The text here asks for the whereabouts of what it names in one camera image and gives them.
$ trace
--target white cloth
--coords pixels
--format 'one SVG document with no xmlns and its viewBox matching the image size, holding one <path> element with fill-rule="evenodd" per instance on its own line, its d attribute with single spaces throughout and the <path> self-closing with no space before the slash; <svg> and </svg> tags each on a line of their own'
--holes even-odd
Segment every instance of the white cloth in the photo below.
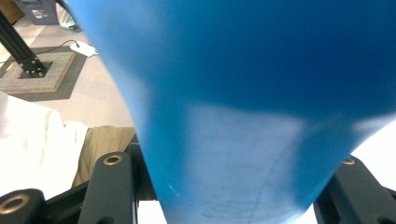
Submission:
<svg viewBox="0 0 396 224">
<path fill-rule="evenodd" d="M 0 196 L 40 189 L 49 199 L 70 189 L 87 129 L 0 92 Z"/>
</svg>

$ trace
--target black pole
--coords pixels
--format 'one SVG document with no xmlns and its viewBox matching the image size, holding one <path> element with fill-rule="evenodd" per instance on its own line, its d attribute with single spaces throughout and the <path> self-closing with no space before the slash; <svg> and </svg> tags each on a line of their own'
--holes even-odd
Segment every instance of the black pole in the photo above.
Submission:
<svg viewBox="0 0 396 224">
<path fill-rule="evenodd" d="M 14 57 L 26 76 L 44 77 L 49 67 L 42 63 L 0 11 L 0 42 Z"/>
</svg>

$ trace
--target person's leg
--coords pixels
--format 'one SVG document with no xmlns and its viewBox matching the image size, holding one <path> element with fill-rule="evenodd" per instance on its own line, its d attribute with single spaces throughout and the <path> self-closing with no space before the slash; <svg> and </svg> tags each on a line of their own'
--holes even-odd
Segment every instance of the person's leg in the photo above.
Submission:
<svg viewBox="0 0 396 224">
<path fill-rule="evenodd" d="M 101 156 L 109 152 L 124 151 L 134 134 L 134 128 L 103 126 L 88 129 L 72 187 L 91 179 L 95 163 Z"/>
</svg>

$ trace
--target black cable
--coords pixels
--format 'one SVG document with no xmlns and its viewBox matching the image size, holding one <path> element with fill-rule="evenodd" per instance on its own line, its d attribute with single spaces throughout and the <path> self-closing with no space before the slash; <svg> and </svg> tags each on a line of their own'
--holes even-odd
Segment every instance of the black cable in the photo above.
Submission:
<svg viewBox="0 0 396 224">
<path fill-rule="evenodd" d="M 51 51 L 53 51 L 53 50 L 56 50 L 56 49 L 62 47 L 63 45 L 65 45 L 66 43 L 71 42 L 71 41 L 74 41 L 74 42 L 76 43 L 77 47 L 79 47 L 79 45 L 78 45 L 78 43 L 77 43 L 76 40 L 67 40 L 67 41 L 64 41 L 64 42 L 62 43 L 62 45 L 60 45 L 60 46 L 58 46 L 58 47 L 55 47 L 55 48 L 49 49 L 49 50 L 45 50 L 45 51 L 42 51 L 42 52 L 35 53 L 35 55 L 51 52 Z M 12 60 L 7 60 L 7 61 L 3 61 L 3 62 L 0 62 L 0 63 L 10 63 L 10 62 L 15 62 L 15 61 L 16 61 L 15 59 L 12 59 Z"/>
</svg>

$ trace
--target blue surface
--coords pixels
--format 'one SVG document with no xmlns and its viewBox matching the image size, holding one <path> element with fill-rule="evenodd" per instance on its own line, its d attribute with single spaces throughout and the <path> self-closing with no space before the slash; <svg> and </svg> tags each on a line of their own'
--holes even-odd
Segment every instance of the blue surface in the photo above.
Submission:
<svg viewBox="0 0 396 224">
<path fill-rule="evenodd" d="M 291 221 L 396 111 L 396 1 L 70 4 L 168 223 Z"/>
</svg>

